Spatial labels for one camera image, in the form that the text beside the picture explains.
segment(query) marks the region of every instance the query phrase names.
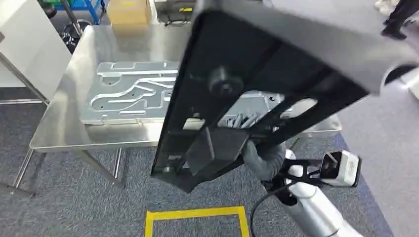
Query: shoe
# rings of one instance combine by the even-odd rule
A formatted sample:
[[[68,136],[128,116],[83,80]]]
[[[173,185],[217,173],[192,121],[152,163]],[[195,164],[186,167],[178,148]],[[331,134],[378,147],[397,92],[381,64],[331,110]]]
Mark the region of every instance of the shoe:
[[[389,28],[385,28],[382,32],[381,32],[382,36],[386,36],[386,37],[390,37],[392,39],[395,40],[405,40],[407,38],[407,36],[405,34],[403,34],[402,32],[400,32],[399,30],[392,30]]]

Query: gray cable sleeve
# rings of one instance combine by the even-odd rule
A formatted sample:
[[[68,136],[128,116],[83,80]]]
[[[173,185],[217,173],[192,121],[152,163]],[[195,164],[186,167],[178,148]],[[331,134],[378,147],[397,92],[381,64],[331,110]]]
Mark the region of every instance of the gray cable sleeve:
[[[246,166],[260,180],[271,180],[278,174],[285,159],[286,148],[280,144],[268,152],[258,154],[252,141],[247,141],[242,149],[243,160]]]

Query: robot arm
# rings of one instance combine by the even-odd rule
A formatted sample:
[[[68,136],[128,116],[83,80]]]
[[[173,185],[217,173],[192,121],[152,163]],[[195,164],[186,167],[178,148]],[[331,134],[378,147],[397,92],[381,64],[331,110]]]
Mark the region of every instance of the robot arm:
[[[270,149],[265,154],[257,153],[252,141],[248,141],[242,150],[243,160],[268,191],[290,185],[276,194],[279,205],[292,217],[303,232],[310,237],[361,237],[345,221],[339,210],[329,201],[321,189],[313,184],[323,183],[339,187],[355,187],[360,174],[361,160],[347,152],[327,153],[319,162],[319,180],[311,181],[306,176],[305,182],[292,184],[289,178],[304,178],[307,168],[290,161],[296,160],[294,153],[284,144]],[[285,178],[284,172],[290,175]]]

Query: person's leg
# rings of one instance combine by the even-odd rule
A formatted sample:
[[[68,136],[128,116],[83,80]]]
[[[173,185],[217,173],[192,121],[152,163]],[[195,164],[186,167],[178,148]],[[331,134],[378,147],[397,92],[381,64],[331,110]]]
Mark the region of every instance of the person's leg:
[[[395,18],[389,19],[387,27],[382,31],[383,36],[404,40],[406,36],[400,32],[403,23],[419,10],[419,0],[405,0],[406,2],[399,8]]]
[[[394,9],[394,11],[390,14],[390,16],[387,18],[386,21],[384,21],[384,24],[387,25],[390,20],[394,20],[397,18],[397,15],[400,12],[400,9],[405,5],[406,2],[408,2],[409,0],[400,0],[399,3],[396,5],[396,8]]]

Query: black cable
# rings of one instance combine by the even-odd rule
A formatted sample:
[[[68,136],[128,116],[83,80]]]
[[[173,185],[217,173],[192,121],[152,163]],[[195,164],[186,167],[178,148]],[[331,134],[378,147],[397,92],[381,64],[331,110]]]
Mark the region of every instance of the black cable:
[[[253,230],[253,218],[254,218],[254,213],[256,211],[256,208],[263,202],[265,201],[268,197],[279,193],[280,191],[283,191],[284,189],[288,188],[289,186],[295,184],[296,182],[291,182],[285,186],[282,186],[274,191],[268,192],[265,196],[261,197],[252,207],[251,212],[250,212],[250,233],[252,237],[256,237],[256,235],[254,234],[254,230]]]

